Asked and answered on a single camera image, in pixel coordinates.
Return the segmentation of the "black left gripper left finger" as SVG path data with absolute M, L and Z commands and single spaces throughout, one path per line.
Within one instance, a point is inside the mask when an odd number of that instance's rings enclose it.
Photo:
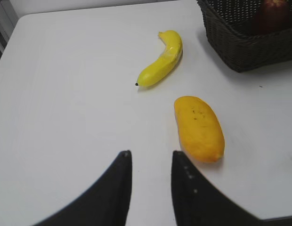
M 38 226 L 124 226 L 132 191 L 131 151 L 121 151 L 101 177 Z

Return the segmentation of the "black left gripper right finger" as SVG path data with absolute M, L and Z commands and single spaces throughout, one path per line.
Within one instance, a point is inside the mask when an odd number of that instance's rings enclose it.
M 174 151 L 171 193 L 178 226 L 263 226 L 216 189 L 182 151 Z

